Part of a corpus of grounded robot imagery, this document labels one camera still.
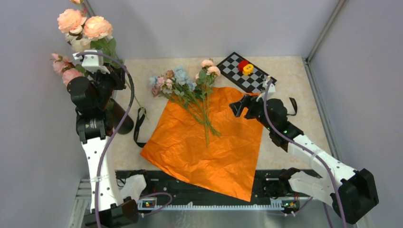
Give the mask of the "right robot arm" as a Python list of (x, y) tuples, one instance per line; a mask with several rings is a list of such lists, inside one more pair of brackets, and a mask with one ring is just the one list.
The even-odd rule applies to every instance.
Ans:
[(263, 101), (256, 95), (244, 95), (229, 107), (235, 117), (241, 117), (246, 108), (245, 119), (257, 120), (268, 129), (277, 147), (299, 158), (316, 173), (312, 176), (297, 168), (282, 170), (278, 188), (283, 195), (303, 193), (313, 197), (331, 206), (341, 219), (352, 225), (379, 204), (373, 174), (342, 163), (313, 143), (288, 120), (288, 111), (280, 99)]

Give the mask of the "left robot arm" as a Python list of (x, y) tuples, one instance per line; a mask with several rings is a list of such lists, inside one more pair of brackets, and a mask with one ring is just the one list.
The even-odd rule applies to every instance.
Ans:
[(116, 134), (134, 129), (129, 116), (113, 98), (115, 90), (123, 90), (127, 69), (111, 65), (106, 72), (90, 73), (91, 78), (77, 77), (67, 85), (75, 105), (76, 133), (85, 151), (91, 184), (90, 213), (84, 216), (88, 228), (122, 228), (138, 221), (137, 200), (123, 196), (108, 148)]

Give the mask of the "orange wrapping paper sheet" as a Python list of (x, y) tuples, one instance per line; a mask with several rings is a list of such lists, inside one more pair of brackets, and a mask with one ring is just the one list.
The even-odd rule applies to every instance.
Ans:
[(235, 117), (229, 107), (243, 97), (231, 87), (215, 88), (209, 117), (220, 137), (178, 104), (168, 102), (141, 156), (174, 178), (246, 202), (251, 200), (263, 126)]

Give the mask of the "peach flower stem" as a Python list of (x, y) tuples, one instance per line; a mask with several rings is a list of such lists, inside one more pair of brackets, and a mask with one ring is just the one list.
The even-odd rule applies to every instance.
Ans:
[(123, 63), (116, 55), (116, 40), (113, 37), (113, 26), (104, 17), (87, 17), (87, 8), (83, 0), (70, 0), (79, 9), (66, 9), (57, 18), (58, 29), (66, 33), (83, 33), (84, 37), (91, 40), (90, 49), (103, 51), (120, 63)]

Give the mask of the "orange paper flower bouquet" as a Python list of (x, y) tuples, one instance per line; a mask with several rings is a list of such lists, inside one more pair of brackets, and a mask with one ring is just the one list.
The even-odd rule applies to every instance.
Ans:
[(178, 104), (190, 113), (193, 118), (205, 128), (206, 146), (209, 146), (209, 134), (220, 137), (210, 120), (210, 96), (213, 92), (215, 79), (221, 71), (214, 64), (213, 59), (201, 62), (201, 69), (194, 78), (190, 78), (186, 70), (179, 66), (168, 70), (165, 75), (152, 76), (149, 84), (153, 96), (163, 96), (169, 101)]

